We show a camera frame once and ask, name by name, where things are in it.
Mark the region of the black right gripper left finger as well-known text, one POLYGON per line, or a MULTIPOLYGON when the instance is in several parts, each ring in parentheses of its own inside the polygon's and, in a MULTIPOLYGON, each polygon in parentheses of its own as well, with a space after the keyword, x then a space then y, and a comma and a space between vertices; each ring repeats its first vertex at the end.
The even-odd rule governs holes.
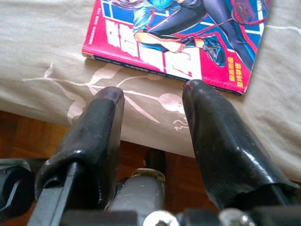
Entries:
POLYGON ((35 179, 30 226, 57 226, 66 208, 104 210, 115 194, 124 93, 100 90, 35 179))

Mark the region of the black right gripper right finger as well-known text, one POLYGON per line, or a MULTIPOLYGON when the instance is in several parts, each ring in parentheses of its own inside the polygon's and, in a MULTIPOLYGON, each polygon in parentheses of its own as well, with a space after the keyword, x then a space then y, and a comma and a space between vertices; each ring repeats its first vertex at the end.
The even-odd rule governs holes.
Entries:
POLYGON ((215 88, 191 80, 182 101, 206 193, 218 209, 298 204, 300 187, 215 88))

